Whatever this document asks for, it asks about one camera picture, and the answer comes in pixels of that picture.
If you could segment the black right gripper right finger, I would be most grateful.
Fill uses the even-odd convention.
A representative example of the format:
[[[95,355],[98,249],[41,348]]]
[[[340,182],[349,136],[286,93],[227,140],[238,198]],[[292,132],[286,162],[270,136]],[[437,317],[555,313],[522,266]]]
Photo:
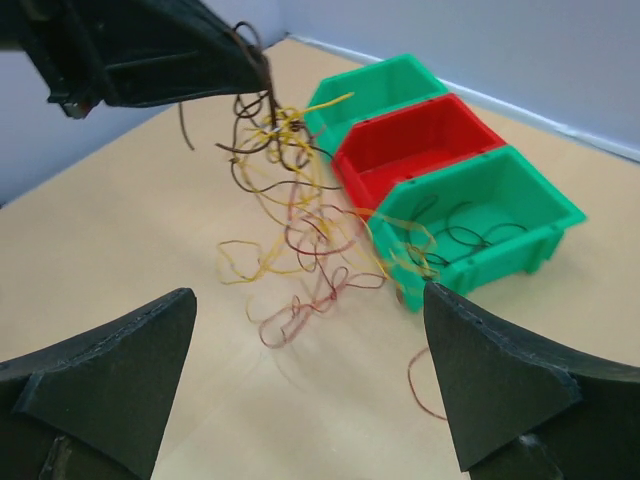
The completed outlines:
[[[435,282],[424,325],[462,472],[636,479],[639,370],[506,321]]]

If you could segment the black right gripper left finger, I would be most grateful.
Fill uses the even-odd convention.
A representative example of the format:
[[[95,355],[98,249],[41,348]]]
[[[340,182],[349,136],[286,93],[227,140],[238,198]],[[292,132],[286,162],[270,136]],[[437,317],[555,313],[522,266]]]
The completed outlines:
[[[178,288],[2,362],[2,478],[151,478],[196,314]]]

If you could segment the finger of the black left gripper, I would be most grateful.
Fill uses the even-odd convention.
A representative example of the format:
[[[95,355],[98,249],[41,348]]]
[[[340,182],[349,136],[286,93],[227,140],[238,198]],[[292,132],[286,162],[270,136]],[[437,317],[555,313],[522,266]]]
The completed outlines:
[[[48,100],[152,108],[269,87],[261,48],[200,1],[4,1],[1,47],[24,52]]]

